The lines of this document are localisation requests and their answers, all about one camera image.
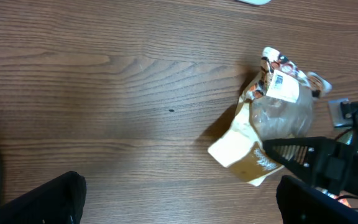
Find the orange red snack packet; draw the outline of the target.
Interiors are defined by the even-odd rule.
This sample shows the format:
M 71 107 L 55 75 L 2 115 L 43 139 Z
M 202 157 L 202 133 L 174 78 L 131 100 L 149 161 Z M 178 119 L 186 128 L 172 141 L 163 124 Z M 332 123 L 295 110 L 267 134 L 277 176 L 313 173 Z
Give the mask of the orange red snack packet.
M 322 188 L 317 188 L 317 190 L 319 190 L 321 193 L 327 195 L 328 197 L 331 197 L 331 198 L 337 200 L 339 203 L 351 208 L 351 205 L 349 204 L 349 202 L 346 198 L 340 198 L 341 196 L 343 196 L 343 194 L 335 195 L 335 194 L 329 193 L 326 189 L 322 189 Z

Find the white barcode scanner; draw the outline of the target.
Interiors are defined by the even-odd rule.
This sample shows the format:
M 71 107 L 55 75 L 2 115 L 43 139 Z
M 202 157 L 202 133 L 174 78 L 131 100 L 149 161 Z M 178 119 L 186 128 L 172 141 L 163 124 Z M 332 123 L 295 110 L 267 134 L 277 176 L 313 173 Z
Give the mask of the white barcode scanner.
M 246 4 L 251 4 L 255 6 L 261 6 L 269 3 L 271 0 L 238 0 L 239 2 L 244 2 Z

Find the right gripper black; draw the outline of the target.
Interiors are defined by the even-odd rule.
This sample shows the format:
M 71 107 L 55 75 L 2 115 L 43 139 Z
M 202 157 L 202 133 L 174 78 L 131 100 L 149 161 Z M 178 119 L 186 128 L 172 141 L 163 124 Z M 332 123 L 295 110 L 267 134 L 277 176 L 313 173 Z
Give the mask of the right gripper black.
M 269 139 L 262 142 L 269 158 L 284 165 L 299 179 L 332 194 L 345 190 L 358 196 L 358 102 L 342 103 L 352 126 L 349 144 L 325 137 Z

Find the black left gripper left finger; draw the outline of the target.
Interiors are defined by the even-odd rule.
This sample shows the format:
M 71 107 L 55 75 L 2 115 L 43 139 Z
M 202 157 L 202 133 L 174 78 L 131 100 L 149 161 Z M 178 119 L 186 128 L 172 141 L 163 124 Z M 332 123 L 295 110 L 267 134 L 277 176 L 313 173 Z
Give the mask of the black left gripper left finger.
M 0 207 L 0 224 L 77 224 L 86 201 L 86 180 L 69 171 Z

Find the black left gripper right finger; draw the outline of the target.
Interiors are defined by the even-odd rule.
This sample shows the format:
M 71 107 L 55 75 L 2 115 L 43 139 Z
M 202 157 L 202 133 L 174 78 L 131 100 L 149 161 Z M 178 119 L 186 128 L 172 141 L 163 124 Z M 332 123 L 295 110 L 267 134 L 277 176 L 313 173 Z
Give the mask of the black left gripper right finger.
M 277 187 L 283 224 L 358 224 L 358 212 L 298 179 L 284 175 Z

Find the brown white snack pouch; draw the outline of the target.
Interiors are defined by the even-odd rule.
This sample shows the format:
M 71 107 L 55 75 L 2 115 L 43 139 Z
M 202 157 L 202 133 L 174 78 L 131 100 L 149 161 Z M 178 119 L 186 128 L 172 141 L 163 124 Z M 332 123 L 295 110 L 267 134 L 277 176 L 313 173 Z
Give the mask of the brown white snack pouch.
M 221 166 L 253 186 L 283 166 L 266 154 L 263 141 L 298 138 L 313 122 L 314 102 L 332 85 L 303 72 L 277 49 L 265 47 L 260 72 L 240 94 L 234 119 L 208 153 Z

